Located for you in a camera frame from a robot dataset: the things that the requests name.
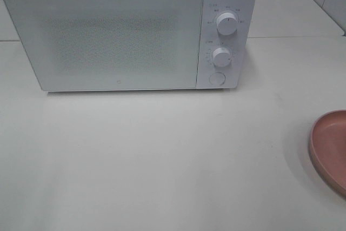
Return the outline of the white microwave door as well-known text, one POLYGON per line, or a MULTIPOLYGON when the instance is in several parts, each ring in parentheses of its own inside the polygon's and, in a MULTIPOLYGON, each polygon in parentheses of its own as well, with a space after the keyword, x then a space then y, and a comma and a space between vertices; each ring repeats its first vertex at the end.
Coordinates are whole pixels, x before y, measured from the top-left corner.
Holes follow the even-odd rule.
POLYGON ((44 91, 196 86, 202 0, 4 0, 44 91))

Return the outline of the upper white round knob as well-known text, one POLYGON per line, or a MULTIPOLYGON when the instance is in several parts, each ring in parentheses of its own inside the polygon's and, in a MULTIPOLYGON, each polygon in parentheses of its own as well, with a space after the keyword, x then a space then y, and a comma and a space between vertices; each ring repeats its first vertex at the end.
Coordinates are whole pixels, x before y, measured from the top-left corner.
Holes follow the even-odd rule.
POLYGON ((223 36, 232 35, 237 30, 238 16, 230 10, 227 10, 216 18, 216 26, 219 34, 223 36))

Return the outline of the lower white round knob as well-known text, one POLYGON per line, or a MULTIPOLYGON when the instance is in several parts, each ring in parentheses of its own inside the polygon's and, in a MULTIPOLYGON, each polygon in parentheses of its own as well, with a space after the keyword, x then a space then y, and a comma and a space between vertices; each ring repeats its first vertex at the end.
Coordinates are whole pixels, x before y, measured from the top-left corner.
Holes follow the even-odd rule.
POLYGON ((224 68, 231 63, 231 51, 228 48, 219 47, 212 52, 214 66, 224 68))

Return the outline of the white round knob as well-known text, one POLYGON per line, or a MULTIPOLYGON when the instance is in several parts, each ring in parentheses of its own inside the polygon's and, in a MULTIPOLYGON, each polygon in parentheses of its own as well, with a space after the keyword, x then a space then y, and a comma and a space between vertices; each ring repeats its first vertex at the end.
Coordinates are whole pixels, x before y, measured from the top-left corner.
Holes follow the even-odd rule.
POLYGON ((212 52, 214 66, 224 68, 231 63, 231 51, 228 48, 219 47, 212 52))
POLYGON ((227 10, 216 18, 216 26, 219 34, 223 36, 232 35, 237 30, 238 16, 230 10, 227 10))

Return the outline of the white round door button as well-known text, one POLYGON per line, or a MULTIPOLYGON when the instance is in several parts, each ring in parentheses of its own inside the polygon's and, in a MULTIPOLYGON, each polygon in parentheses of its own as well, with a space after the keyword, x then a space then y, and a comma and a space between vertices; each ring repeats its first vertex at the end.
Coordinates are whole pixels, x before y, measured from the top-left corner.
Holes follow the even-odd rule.
POLYGON ((216 72, 209 77, 209 82, 215 86, 222 86, 225 83, 225 74, 216 72))

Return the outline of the pink round plate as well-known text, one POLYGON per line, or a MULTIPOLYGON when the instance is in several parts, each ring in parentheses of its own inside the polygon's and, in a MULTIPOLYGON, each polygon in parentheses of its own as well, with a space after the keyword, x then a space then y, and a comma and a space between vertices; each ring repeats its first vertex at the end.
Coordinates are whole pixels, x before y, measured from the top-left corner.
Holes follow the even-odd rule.
POLYGON ((345 197, 345 110, 328 112, 314 122, 308 149, 320 177, 345 197))

